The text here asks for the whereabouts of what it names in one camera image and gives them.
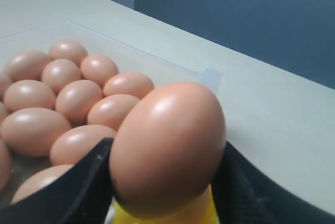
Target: clear plastic tray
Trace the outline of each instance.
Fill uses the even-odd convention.
[[[3,69],[7,61],[21,51],[37,49],[48,52],[53,42],[62,39],[80,41],[89,53],[110,57],[121,72],[138,71],[148,75],[156,87],[176,81],[195,81],[204,84],[215,93],[220,83],[221,74],[213,70],[204,69],[202,73],[187,70],[70,21],[61,21],[0,38],[0,68]],[[13,159],[12,177],[7,187],[0,192],[0,207],[10,203],[22,182],[50,166],[48,158],[31,159],[14,155]]]

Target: black holder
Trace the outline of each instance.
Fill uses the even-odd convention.
[[[113,139],[103,139],[78,164],[62,175],[58,180],[42,190],[0,209],[0,223],[22,224],[103,224],[115,195],[110,181],[109,155]],[[269,201],[260,200],[259,192],[254,190],[255,183],[249,181],[250,171],[258,172],[257,177],[267,181],[256,181],[264,187],[271,187],[268,199],[273,199],[271,192],[282,190],[280,196],[290,199],[289,209],[273,207]],[[334,216],[327,214],[307,203],[299,209],[301,200],[271,182],[255,167],[247,162],[230,144],[227,144],[220,168],[211,183],[213,199],[220,223],[224,224],[297,224],[297,223],[335,223]],[[273,209],[280,209],[273,214]],[[303,210],[301,216],[294,216],[293,211]]]

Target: table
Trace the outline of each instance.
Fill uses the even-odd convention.
[[[71,20],[194,71],[222,73],[228,140],[270,179],[335,214],[335,91],[109,0],[0,0],[0,37]]]

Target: white table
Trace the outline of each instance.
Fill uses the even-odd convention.
[[[228,140],[273,181],[335,214],[335,91],[109,0],[0,0],[0,37],[71,20],[194,71],[223,74]]]

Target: yellow object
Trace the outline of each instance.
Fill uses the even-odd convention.
[[[117,203],[113,204],[115,215],[112,224],[218,224],[211,189],[208,187],[198,199],[184,210],[156,220],[140,220],[127,214]]]

